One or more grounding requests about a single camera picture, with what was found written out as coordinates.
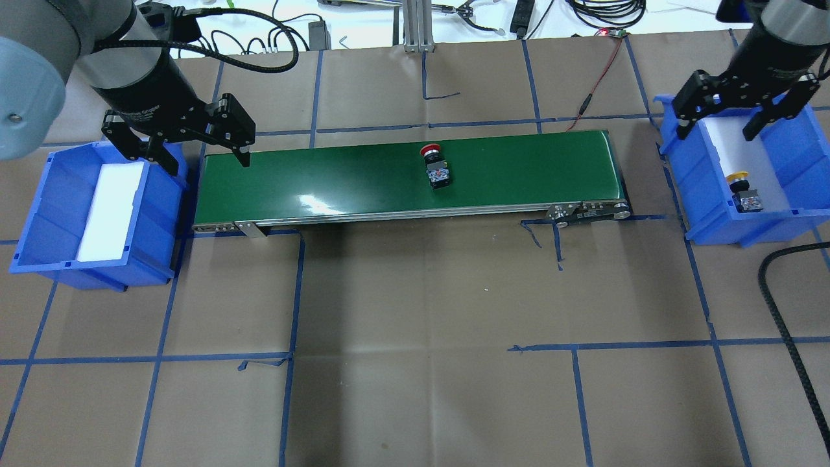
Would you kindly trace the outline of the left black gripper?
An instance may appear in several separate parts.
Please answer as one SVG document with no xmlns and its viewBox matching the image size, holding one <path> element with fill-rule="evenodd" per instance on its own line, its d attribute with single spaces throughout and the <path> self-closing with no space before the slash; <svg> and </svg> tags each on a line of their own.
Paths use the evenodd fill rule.
<svg viewBox="0 0 830 467">
<path fill-rule="evenodd" d="M 257 125 L 231 93 L 207 103 L 188 83 L 163 79 L 102 88 L 101 97 L 110 105 L 102 133 L 128 160 L 146 159 L 178 177 L 181 145 L 174 143 L 201 141 L 230 150 L 241 167 L 251 166 Z"/>
</svg>

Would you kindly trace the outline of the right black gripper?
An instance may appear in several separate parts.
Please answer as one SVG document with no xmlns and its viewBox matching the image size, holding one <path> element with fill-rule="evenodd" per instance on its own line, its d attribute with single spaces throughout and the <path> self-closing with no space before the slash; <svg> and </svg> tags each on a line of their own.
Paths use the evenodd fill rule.
<svg viewBox="0 0 830 467">
<path fill-rule="evenodd" d="M 759 108 L 743 128 L 745 141 L 753 141 L 767 124 L 795 118 L 818 90 L 819 76 L 809 68 L 741 63 L 717 76 L 696 70 L 673 98 L 676 135 L 685 141 L 697 121 L 723 110 Z"/>
</svg>

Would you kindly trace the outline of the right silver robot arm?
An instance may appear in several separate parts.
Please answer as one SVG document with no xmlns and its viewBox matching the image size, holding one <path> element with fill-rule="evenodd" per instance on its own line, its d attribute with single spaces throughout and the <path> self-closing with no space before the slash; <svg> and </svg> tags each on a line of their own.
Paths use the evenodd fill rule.
<svg viewBox="0 0 830 467">
<path fill-rule="evenodd" d="M 697 70 L 672 101 L 676 135 L 685 139 L 697 121 L 729 108 L 756 108 L 743 129 L 752 141 L 766 125 L 792 119 L 820 88 L 828 71 L 827 1 L 721 1 L 721 23 L 751 23 L 729 66 L 717 76 Z"/>
</svg>

